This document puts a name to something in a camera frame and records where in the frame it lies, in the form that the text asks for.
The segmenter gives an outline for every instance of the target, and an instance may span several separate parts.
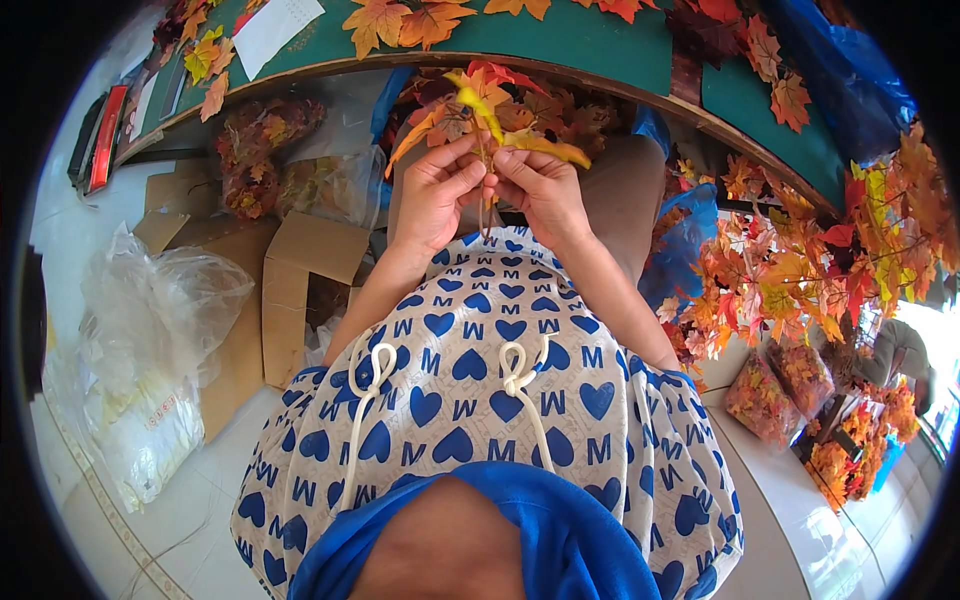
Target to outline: person's left hand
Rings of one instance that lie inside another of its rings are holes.
[[[487,143],[490,134],[483,132],[481,137]],[[407,168],[395,245],[432,257],[450,243],[464,206],[481,197],[480,181],[487,167],[472,154],[477,146],[476,134],[468,133]]]

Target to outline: white shirt with blue hearts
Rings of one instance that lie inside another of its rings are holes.
[[[437,254],[425,283],[367,343],[396,349],[393,374],[364,415],[353,507],[400,477],[472,461],[542,466],[537,434],[503,388],[499,349],[546,361],[525,390],[558,475],[620,519],[664,600],[706,598],[743,553],[743,520],[712,425],[685,375],[646,366],[581,302],[562,265],[527,228],[471,235]],[[349,351],[325,375],[298,375],[264,425],[230,529],[258,582],[285,598],[303,554],[336,517],[359,404]]]

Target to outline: hand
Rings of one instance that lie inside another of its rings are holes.
[[[482,137],[486,143],[490,134]],[[430,257],[450,243],[464,206],[481,197],[479,184],[487,167],[472,153],[478,143],[475,134],[464,135],[410,165],[403,176],[394,244]]]
[[[572,165],[529,150],[501,148],[496,174],[484,178],[484,197],[496,192],[523,211],[537,241],[557,252],[593,236]]]

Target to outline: white drawstring cord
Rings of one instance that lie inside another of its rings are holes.
[[[543,364],[546,362],[546,358],[550,352],[550,337],[554,335],[557,335],[557,333],[543,334],[543,348],[540,350],[537,362],[530,368],[530,371],[523,376],[521,376],[520,373],[527,363],[527,351],[517,342],[504,343],[504,345],[500,347],[500,368],[503,369],[504,374],[509,373],[509,375],[503,379],[503,391],[507,393],[507,396],[519,398],[520,401],[523,402],[523,408],[527,411],[527,416],[533,421],[534,430],[537,432],[537,442],[540,444],[540,457],[542,458],[543,467],[551,473],[556,474],[556,471],[553,469],[553,459],[550,458],[550,447],[546,443],[546,433],[543,431],[543,423],[540,422],[540,412],[534,405],[533,400],[522,390],[522,388],[530,385],[530,382],[534,380],[534,377],[536,377],[537,373],[543,368]],[[510,350],[516,352],[516,364],[513,367],[510,366],[510,361],[507,359],[507,354]]]
[[[363,346],[373,335],[376,325],[367,329],[357,341],[353,344],[353,352],[350,354],[350,366],[347,371],[347,377],[350,384],[350,391],[360,396],[360,403],[357,404],[357,412],[353,414],[353,429],[350,431],[350,451],[347,458],[347,478],[344,480],[343,497],[340,499],[340,510],[345,511],[353,504],[353,477],[357,469],[358,454],[360,452],[360,423],[363,421],[364,413],[367,412],[367,405],[373,398],[380,393],[380,385],[387,380],[390,373],[394,370],[396,364],[396,348],[381,342],[373,347],[370,353],[370,363],[373,369],[373,382],[366,390],[361,390],[356,380],[356,362],[357,357],[363,352]],[[380,369],[380,350],[387,350],[387,366]]]

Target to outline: person's right hand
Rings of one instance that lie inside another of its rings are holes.
[[[507,147],[493,155],[493,166],[496,173],[484,177],[484,198],[496,192],[523,211],[546,248],[557,252],[593,235],[573,165],[542,152]]]

